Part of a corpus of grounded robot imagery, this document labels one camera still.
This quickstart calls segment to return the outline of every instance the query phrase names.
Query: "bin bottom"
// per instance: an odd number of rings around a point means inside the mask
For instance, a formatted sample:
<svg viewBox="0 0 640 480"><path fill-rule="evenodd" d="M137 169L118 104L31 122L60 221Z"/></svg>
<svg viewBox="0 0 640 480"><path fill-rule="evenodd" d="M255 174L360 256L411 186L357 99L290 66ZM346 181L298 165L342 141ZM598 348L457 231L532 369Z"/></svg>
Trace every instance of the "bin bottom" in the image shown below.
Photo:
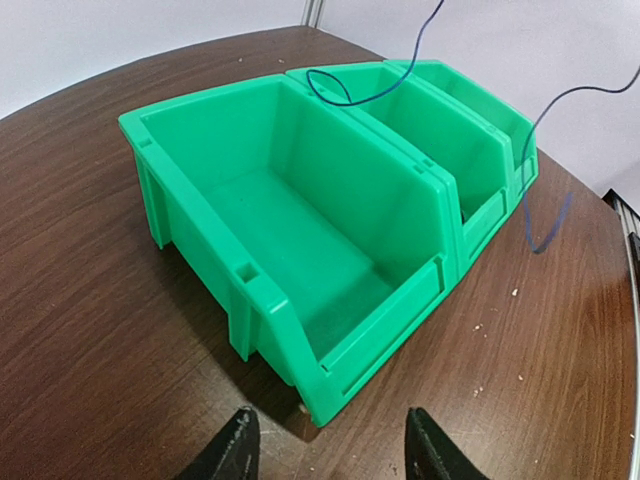
<svg viewBox="0 0 640 480"><path fill-rule="evenodd" d="M205 197L289 297L317 358L397 288L269 168L218 185Z"/></svg>

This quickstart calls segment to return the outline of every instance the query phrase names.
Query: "storage bin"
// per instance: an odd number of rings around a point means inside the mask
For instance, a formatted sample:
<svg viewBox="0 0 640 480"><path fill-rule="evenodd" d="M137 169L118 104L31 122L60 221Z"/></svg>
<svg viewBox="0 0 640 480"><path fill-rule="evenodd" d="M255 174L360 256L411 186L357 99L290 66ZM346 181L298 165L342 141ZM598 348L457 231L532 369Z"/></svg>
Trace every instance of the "storage bin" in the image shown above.
<svg viewBox="0 0 640 480"><path fill-rule="evenodd" d="M397 76L383 68L385 79ZM505 213L503 144L423 90L412 84L400 93L406 97L363 111L451 170L466 234L486 235ZM422 109L434 109L442 125L408 120ZM120 118L156 243L175 244L228 312L240 356L258 351L298 389L319 426L461 278L453 177L420 150L390 141L387 126L365 123L284 75ZM426 131L430 141L422 142ZM487 210L491 225L482 217L469 228Z"/></svg>
<svg viewBox="0 0 640 480"><path fill-rule="evenodd" d="M382 62L321 69L339 78L353 101L388 88L402 73ZM306 71L287 74L308 84ZM346 100L335 80L319 74L312 80L328 98ZM464 274L515 208L510 195L516 188L510 138L455 97L414 76L378 100L343 110L409 156L427 156L439 166L431 173L457 192L451 200L453 210L459 209L452 212L452 227L459 273Z"/></svg>
<svg viewBox="0 0 640 480"><path fill-rule="evenodd" d="M387 60L404 73L410 62ZM478 84L454 70L449 65L436 60L419 61L411 73L435 86L446 95L476 112L482 118L504 132L511 139L513 149L514 174L512 199L517 204L531 184L538 177L538 151L536 149L535 134L531 138L522 164L522 149L527 135L533 128L533 122L502 100L480 87Z"/></svg>

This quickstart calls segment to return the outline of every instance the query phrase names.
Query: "blue wire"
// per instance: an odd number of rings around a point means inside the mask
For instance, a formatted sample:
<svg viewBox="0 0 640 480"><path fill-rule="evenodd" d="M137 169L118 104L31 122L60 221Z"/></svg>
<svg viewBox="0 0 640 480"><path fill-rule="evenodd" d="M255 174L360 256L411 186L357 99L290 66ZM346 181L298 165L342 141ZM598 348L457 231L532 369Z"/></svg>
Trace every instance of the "blue wire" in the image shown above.
<svg viewBox="0 0 640 480"><path fill-rule="evenodd" d="M411 62L409 63L409 67L407 68L407 71L398 79L398 81L396 81L390 87L388 87L388 88L386 88L386 89L382 90L381 92L378 92L378 93L376 93L374 95L371 95L370 97L367 97L367 98L364 98L362 100L358 100L358 101L354 102L352 100L352 98L351 98L351 95L349 94L349 91L347 90L347 87L344 85L344 83L342 83L340 81L339 78L337 78L335 75L333 75L333 74L331 74L329 72L324 72L322 70L318 70L318 69L315 69L315 68L310 68L306 72L306 77L307 77L307 82L309 84L309 87L311 88L313 93L315 93L316 96L320 100L322 100L323 102L325 102L325 103L327 103L329 105L333 105L335 107L357 107L358 105L362 105L364 103L372 102L374 100L377 100L377 99L379 99L381 97L384 97L385 95L388 95L389 93L393 92L396 88L398 88L400 85L402 85L402 83L407 79L407 77L413 71L413 68L415 67L417 59L418 59L418 52L420 50L420 44L422 43L422 36L424 35L424 32L427 29L427 26L429 25L429 23L431 23L431 21L435 18L435 16L440 11L440 8L442 7L443 4L444 4L444 0L440 0L438 2L438 5L434 9L433 13L431 13L429 18L427 18L427 20L422 24L422 27L420 27L420 31L418 32L418 38L416 39L416 44L415 44L415 47L413 49L413 57L411 58ZM323 76L328 77L328 78L332 79L333 81L335 81L340 86L340 88L342 88L342 91L345 93L345 96L347 97L347 101L346 102L335 102L335 101L330 100L329 98L325 97L324 95L322 95L316 89L315 85L313 84L313 80L311 79L311 75L312 74L323 75ZM542 119L547 115L547 113L549 113L549 110L551 110L551 108L560 99L566 97L567 95L569 95L571 93L574 93L574 92L583 91L583 90L590 90L590 91L604 92L604 93L612 93L612 94L624 93L627 90L629 90L629 88L631 88L633 86L633 84L638 79L638 76L640 76L640 67L636 71L636 73L633 76L633 78L631 79L631 81L627 85L625 85L624 87L619 88L619 89L608 89L608 88L596 87L596 86L591 86L591 85L581 85L581 86L578 86L578 87L570 88L569 90L566 90L566 91L562 92L560 95L558 95L557 97L555 97L551 101L551 103L549 103L549 105L547 105L547 107L542 111L542 113L540 114L538 119L533 124L533 127L529 131L529 134L527 135L527 139L526 139L526 141L524 143L524 146L522 148L522 159L521 159L521 162L520 162L520 165L522 166L522 168L521 168L521 170L522 170L522 186L523 186L523 189L525 189L524 195L522 197L522 203L523 203L524 215L525 215L525 236L526 236L526 239L527 239L527 243L529 244L529 247L531 248L531 251L533 253L541 254L541 253L544 253L547 250L547 248L549 247L549 245L551 244L553 239L556 237L556 235L560 231L560 227L562 226L562 222L564 222L565 218L567 217L567 213L569 212L569 207L571 205L571 200L573 198L573 194L571 192L569 192L567 194L567 196L565 197L564 203L562 205L562 208L560 209L560 212L558 213L558 216L557 216L557 218L556 218L556 220L555 220L555 222L553 224L553 227L551 228L551 230L549 231L547 236L544 238L542 243L540 245L536 245L535 242L533 241L533 235L531 233L531 231L532 231L531 210L529 209L529 198L528 198L528 192L526 190L526 179L525 179L525 168L524 168L526 151L527 151L527 148L529 147L529 143L531 143L531 139L533 137L533 134L536 131L536 128L538 128L538 125L540 124Z"/></svg>

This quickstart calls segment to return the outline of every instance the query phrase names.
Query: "brown tabletop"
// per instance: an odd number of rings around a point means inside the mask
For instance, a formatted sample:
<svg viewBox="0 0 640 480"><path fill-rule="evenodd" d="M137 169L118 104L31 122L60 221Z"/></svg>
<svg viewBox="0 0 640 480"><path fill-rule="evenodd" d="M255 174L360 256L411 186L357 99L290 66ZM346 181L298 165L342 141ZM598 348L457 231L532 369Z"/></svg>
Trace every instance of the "brown tabletop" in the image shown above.
<svg viewBox="0 0 640 480"><path fill-rule="evenodd" d="M410 406L494 479L628 475L635 333L622 231L544 154L537 233L574 193L550 250L529 251L519 208L322 430L259 356L242 362L225 313L173 247L153 243L118 115L377 58L308 28L243 35L141 60L0 121L0 478L169 478L245 404L260 412L266 479L403 478Z"/></svg>

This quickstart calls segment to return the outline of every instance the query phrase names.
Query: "plastic container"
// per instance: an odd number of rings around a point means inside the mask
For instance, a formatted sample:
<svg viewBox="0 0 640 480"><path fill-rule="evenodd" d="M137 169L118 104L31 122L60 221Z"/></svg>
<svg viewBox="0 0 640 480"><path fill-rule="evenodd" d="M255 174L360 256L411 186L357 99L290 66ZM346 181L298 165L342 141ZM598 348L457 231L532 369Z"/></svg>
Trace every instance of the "plastic container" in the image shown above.
<svg viewBox="0 0 640 480"><path fill-rule="evenodd" d="M287 73L306 84L306 70ZM393 85L402 73L380 62L322 70L339 78L354 101ZM335 80L312 79L323 95L345 101ZM413 76L389 95L344 111L408 155L427 156L440 167L431 172L451 184L452 227L464 274L516 206L510 138L455 97Z"/></svg>
<svg viewBox="0 0 640 480"><path fill-rule="evenodd" d="M120 125L153 238L228 312L241 357L258 351L319 426L461 278L450 185L431 162L291 78L175 98Z"/></svg>
<svg viewBox="0 0 640 480"><path fill-rule="evenodd" d="M387 60L385 63L395 66L402 73L409 68L408 61ZM531 142L529 142L524 167L522 166L522 149L527 135L533 128L533 122L442 62L436 60L417 62L411 75L429 82L446 95L480 115L510 138L514 160L512 166L514 188L512 193L513 200L518 203L522 199L525 190L538 177L538 150L536 148L535 134ZM525 173L524 184L522 181L523 168Z"/></svg>

